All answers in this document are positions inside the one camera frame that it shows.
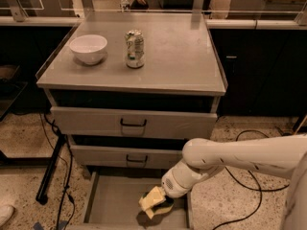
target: drawer handle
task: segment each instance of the drawer handle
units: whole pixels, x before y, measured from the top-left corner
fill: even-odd
[[[125,124],[125,123],[124,123],[124,119],[121,119],[121,125],[122,125],[123,127],[144,127],[144,126],[146,125],[146,123],[147,123],[147,120],[144,120],[144,123],[141,124],[141,125],[136,125],[136,124]]]
[[[126,161],[127,161],[127,162],[130,162],[130,163],[137,163],[137,164],[143,164],[143,167],[146,166],[147,159],[148,159],[148,155],[146,155],[145,158],[142,159],[142,160],[138,160],[138,159],[129,159],[129,155],[128,155],[128,154],[126,155]]]

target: speckled floor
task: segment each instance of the speckled floor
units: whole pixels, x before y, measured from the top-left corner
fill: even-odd
[[[212,133],[214,141],[233,141],[244,130],[258,130],[270,137],[279,136],[276,127],[290,130],[295,118],[266,117],[221,117]],[[51,145],[57,142],[43,116],[28,114],[16,116],[9,114],[0,122],[0,150],[8,157],[50,156]],[[258,132],[247,132],[240,140],[263,138]],[[69,162],[69,153],[64,147],[60,154]],[[66,174],[66,165],[62,159],[57,162],[50,188],[48,202],[40,205],[35,197],[45,168],[3,169],[0,166],[0,204],[12,204],[15,213],[2,230],[51,230],[54,229],[59,210],[59,202]],[[248,172],[229,168],[237,178],[250,187],[257,187]],[[286,185],[288,181],[263,174],[255,174],[263,189],[274,189]],[[73,163],[73,170],[68,193],[74,197],[76,210],[70,221],[81,223],[84,200],[89,187],[83,168]],[[274,230],[279,229],[287,190],[276,193],[263,193],[263,200],[258,211],[250,218],[240,222],[219,227],[219,229]],[[252,213],[259,203],[259,193],[247,190],[235,182],[226,170],[215,177],[194,187],[192,191],[192,208],[194,226],[197,230],[213,229],[222,222],[240,219]],[[73,211],[72,204],[64,200],[60,222],[65,223]]]

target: white shoe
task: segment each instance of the white shoe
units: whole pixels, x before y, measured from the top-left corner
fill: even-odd
[[[0,227],[11,218],[13,211],[14,208],[9,204],[0,206]]]

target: gray tabletop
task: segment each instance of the gray tabletop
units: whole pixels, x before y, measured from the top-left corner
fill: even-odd
[[[125,32],[139,29],[146,62],[125,63]],[[107,39],[106,60],[87,66],[74,58],[69,42],[96,34]],[[224,82],[201,14],[93,12],[61,49],[37,85],[48,89],[131,91],[222,96]]]

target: open drawer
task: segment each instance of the open drawer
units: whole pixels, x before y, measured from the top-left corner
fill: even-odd
[[[162,170],[100,167],[92,174],[83,224],[67,230],[193,229],[190,195],[175,199],[170,213],[149,219],[138,201],[161,184]]]
[[[60,106],[51,111],[62,133],[79,135],[209,138],[217,120],[214,113]]]
[[[133,137],[69,136],[80,165],[170,169],[182,157],[186,140]]]

